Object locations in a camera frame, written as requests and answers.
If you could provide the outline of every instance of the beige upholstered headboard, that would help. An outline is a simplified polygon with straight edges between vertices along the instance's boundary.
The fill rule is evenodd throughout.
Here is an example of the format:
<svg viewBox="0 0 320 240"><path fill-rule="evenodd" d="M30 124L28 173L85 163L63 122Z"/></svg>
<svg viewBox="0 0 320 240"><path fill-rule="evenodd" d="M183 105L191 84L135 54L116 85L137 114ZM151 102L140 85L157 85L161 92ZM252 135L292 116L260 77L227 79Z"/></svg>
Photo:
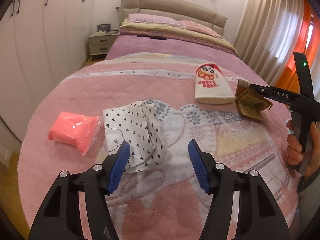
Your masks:
<svg viewBox="0 0 320 240"><path fill-rule="evenodd" d="M205 7L182 0L121 0L120 25L132 13L167 16L205 25L223 35L227 17Z"/></svg>

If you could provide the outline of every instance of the finger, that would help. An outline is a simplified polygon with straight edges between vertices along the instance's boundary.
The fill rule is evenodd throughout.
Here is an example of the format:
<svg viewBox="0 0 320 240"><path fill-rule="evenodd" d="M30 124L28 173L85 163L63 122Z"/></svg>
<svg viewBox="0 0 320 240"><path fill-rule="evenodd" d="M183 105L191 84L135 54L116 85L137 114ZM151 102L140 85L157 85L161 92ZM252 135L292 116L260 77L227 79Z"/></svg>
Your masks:
<svg viewBox="0 0 320 240"><path fill-rule="evenodd" d="M288 157L288 158L287 158L287 163L289 163L291 166L296 166L296 165L298 165L300 162L297 162L296 160Z"/></svg>
<svg viewBox="0 0 320 240"><path fill-rule="evenodd" d="M310 126L310 134L313 141L313 151L320 152L320 133L316 127L316 123L312 122Z"/></svg>
<svg viewBox="0 0 320 240"><path fill-rule="evenodd" d="M301 153L298 153L294 149L292 149L290 147L290 145L288 145L288 147L287 147L287 154L291 159L293 159L299 163L303 161L303 155Z"/></svg>
<svg viewBox="0 0 320 240"><path fill-rule="evenodd" d="M289 120L287 123L286 123L286 128L290 129L291 131L293 131L293 122L292 120Z"/></svg>
<svg viewBox="0 0 320 240"><path fill-rule="evenodd" d="M289 134L287 137L287 142L290 145L290 147L294 150L296 150L298 153L302 152L302 146L294 136L294 134Z"/></svg>

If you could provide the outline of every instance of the pink plastic bag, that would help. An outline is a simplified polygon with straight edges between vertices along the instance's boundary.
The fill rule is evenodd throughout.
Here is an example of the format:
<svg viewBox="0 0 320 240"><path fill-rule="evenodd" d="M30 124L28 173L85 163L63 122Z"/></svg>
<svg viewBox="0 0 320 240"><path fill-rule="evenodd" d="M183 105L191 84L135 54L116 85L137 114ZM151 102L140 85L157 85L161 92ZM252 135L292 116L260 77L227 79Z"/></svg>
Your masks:
<svg viewBox="0 0 320 240"><path fill-rule="evenodd" d="M101 118L61 112L51 127L49 140L67 143L85 155L97 138Z"/></svg>

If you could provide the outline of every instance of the white wardrobe door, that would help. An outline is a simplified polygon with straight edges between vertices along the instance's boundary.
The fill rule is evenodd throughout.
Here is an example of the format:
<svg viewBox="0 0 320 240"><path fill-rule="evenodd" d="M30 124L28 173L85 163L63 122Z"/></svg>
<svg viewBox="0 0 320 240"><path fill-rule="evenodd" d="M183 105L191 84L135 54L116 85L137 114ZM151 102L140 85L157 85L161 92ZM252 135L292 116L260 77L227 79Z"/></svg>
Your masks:
<svg viewBox="0 0 320 240"><path fill-rule="evenodd" d="M14 16L11 17L12 7L9 7L0 22L0 116L22 141L36 106L20 68L14 38Z"/></svg>
<svg viewBox="0 0 320 240"><path fill-rule="evenodd" d="M66 0L44 0L43 3L45 42L56 82L73 73L67 51L65 5Z"/></svg>
<svg viewBox="0 0 320 240"><path fill-rule="evenodd" d="M84 40L86 42L88 42L89 36L92 34L93 2L94 0L84 1L84 10L82 14L82 20L85 27Z"/></svg>
<svg viewBox="0 0 320 240"><path fill-rule="evenodd" d="M67 0L66 2L66 36L72 71L76 71L86 60L83 40L85 27L82 22L83 5L83 0Z"/></svg>
<svg viewBox="0 0 320 240"><path fill-rule="evenodd" d="M44 0L20 0L14 25L22 69L39 104L55 87L49 66L43 27Z"/></svg>

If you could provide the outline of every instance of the curtain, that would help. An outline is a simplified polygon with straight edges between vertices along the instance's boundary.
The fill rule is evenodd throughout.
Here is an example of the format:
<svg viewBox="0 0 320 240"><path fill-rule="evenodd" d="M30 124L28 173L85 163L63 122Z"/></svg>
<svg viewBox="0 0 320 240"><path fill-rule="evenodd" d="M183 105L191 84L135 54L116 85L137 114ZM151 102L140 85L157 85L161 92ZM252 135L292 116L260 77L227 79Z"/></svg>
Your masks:
<svg viewBox="0 0 320 240"><path fill-rule="evenodd" d="M303 0L248 0L234 47L266 83L281 75L297 42Z"/></svg>
<svg viewBox="0 0 320 240"><path fill-rule="evenodd" d="M316 14L314 13L314 11L312 10L308 1L305 0L304 3L305 3L305 9L304 9L303 23L301 26L299 38L294 48L294 51L305 53L308 59L309 67L311 68L316 58L316 54L320 45L320 21L316 16ZM312 32L309 46L306 49L308 31L311 23L312 13L314 14L313 32ZM279 77L279 80L277 81L275 86L282 89L290 90L295 93L299 92L299 81L298 81L298 77L295 70L293 55L291 55L290 60L288 61L283 73Z"/></svg>
<svg viewBox="0 0 320 240"><path fill-rule="evenodd" d="M312 77L313 93L315 96L315 100L320 102L320 47L318 48L318 52L311 66L310 72Z"/></svg>

